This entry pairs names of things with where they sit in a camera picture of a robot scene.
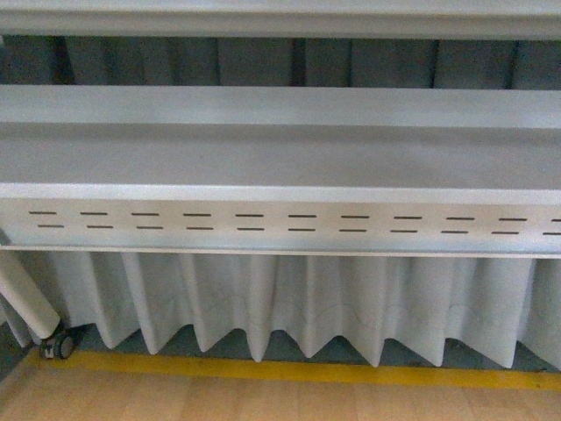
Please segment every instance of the white pipe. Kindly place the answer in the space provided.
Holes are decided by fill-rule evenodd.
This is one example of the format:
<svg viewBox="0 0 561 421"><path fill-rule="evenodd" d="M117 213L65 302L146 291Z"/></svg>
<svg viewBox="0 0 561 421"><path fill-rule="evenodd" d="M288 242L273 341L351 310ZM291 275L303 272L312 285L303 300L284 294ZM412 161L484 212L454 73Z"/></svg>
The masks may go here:
<svg viewBox="0 0 561 421"><path fill-rule="evenodd" d="M50 337L60 317L11 252L0 252L0 294L41 339Z"/></svg>

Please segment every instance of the metal frame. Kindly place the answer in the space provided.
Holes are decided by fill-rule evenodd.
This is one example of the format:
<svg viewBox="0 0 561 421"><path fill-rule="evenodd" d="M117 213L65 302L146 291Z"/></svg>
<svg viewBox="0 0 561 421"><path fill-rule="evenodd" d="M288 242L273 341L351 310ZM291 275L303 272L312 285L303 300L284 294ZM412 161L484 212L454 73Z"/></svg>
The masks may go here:
<svg viewBox="0 0 561 421"><path fill-rule="evenodd" d="M0 33L560 39L556 0L0 1Z"/></svg>
<svg viewBox="0 0 561 421"><path fill-rule="evenodd" d="M559 92L0 94L3 249L561 253Z"/></svg>

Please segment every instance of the shelf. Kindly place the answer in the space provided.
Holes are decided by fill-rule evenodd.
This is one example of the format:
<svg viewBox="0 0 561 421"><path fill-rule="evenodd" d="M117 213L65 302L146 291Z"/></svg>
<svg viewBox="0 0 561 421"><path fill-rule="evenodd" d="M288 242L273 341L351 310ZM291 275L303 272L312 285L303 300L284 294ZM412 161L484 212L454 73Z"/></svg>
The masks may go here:
<svg viewBox="0 0 561 421"><path fill-rule="evenodd" d="M560 39L560 17L555 0L0 1L2 34Z"/></svg>
<svg viewBox="0 0 561 421"><path fill-rule="evenodd" d="M558 257L560 96L2 87L4 248Z"/></svg>

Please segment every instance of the pleated curtain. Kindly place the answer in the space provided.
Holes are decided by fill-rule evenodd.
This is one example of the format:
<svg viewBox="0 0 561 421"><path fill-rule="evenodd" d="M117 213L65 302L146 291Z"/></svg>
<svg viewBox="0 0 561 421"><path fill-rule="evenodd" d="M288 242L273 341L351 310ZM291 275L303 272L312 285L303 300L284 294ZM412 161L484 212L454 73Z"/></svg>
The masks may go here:
<svg viewBox="0 0 561 421"><path fill-rule="evenodd" d="M113 348L137 329L157 353L184 325L206 351L233 329L263 358L272 331L307 357L342 335L374 366L397 339L436 366L446 338L503 367L516 341L561 367L561 260L21 253L72 326ZM19 341L25 324L4 302Z"/></svg>

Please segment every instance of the metal leg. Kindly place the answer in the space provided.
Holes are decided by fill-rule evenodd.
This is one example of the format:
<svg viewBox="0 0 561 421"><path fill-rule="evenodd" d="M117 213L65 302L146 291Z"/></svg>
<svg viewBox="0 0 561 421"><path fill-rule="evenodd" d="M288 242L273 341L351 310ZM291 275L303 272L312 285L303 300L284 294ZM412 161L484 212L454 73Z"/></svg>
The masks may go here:
<svg viewBox="0 0 561 421"><path fill-rule="evenodd" d="M0 294L42 339L42 357L63 359L72 353L70 333L12 252L0 252Z"/></svg>

